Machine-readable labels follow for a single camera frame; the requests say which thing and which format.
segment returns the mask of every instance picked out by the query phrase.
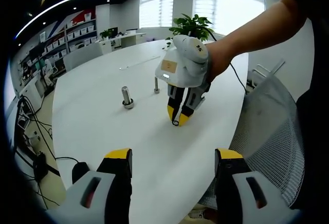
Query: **human hand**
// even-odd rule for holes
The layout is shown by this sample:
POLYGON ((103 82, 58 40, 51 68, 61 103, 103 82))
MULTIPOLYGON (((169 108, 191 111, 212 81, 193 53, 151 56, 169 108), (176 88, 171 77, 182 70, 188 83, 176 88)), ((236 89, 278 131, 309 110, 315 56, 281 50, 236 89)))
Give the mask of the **human hand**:
POLYGON ((208 81, 212 82, 219 74, 227 69, 235 55, 230 45, 227 45, 223 39, 208 43, 205 46, 208 49, 211 59, 208 81))

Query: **window blind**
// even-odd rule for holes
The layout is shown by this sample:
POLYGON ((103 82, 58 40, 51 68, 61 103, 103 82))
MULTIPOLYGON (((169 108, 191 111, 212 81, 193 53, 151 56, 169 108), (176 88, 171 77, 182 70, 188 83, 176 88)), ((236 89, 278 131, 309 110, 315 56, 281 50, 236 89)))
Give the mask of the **window blind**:
POLYGON ((139 28, 171 27, 174 0, 140 0, 139 28))
POLYGON ((227 35, 265 10, 265 0, 194 0, 194 13, 213 23, 211 28, 227 35))

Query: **metal screw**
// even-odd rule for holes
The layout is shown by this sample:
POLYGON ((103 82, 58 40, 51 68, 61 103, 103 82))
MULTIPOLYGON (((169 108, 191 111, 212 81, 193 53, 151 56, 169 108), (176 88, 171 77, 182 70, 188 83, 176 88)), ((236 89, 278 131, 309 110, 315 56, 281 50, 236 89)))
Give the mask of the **metal screw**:
POLYGON ((134 107, 134 100, 130 98, 128 87, 127 86, 122 87, 121 92, 122 92, 122 95, 123 95, 123 102, 122 102, 123 106, 126 109, 133 108, 134 107))
POLYGON ((154 82, 155 82, 154 93, 159 94, 160 93, 160 89, 158 87, 158 78, 157 77, 154 78, 154 82))

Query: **desk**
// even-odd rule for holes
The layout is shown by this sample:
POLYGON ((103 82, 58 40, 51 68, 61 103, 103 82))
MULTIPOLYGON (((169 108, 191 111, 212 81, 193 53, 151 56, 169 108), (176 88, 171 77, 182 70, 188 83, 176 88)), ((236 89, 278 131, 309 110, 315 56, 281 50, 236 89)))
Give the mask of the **desk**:
POLYGON ((99 43, 102 46, 103 54, 106 54, 112 51, 111 42, 115 40, 121 40, 121 48, 126 48, 138 44, 137 38, 140 37, 141 35, 146 35, 146 33, 135 33, 135 34, 117 36, 116 38, 100 41, 99 43))
MULTIPOLYGON (((188 214, 214 177, 215 148, 231 143, 244 98, 229 67, 213 81, 185 126, 173 126, 167 113, 167 84, 159 81, 160 93, 153 91, 165 46, 165 40, 153 41, 93 59, 61 76, 54 93, 57 157, 74 157, 95 170, 108 152, 132 148, 131 224, 177 224, 188 214), (130 110, 122 106, 125 85, 135 102, 130 110)), ((248 54, 232 64, 246 83, 248 54)), ((75 162, 57 163, 69 188, 75 162)))

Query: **gray mesh chair back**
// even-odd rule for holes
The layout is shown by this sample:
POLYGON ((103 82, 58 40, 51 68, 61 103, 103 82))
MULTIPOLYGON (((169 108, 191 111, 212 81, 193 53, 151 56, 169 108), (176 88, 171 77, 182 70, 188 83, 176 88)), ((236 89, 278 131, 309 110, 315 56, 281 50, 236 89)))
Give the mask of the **gray mesh chair back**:
MULTIPOLYGON (((288 207, 294 203, 304 176, 303 143, 296 104, 275 76, 245 97, 230 149, 274 184, 288 207)), ((199 203, 217 209, 214 186, 199 203)))
POLYGON ((66 71, 71 71, 72 69, 102 55, 103 52, 101 45, 99 43, 91 43, 88 46, 76 49, 64 56, 63 62, 66 71))

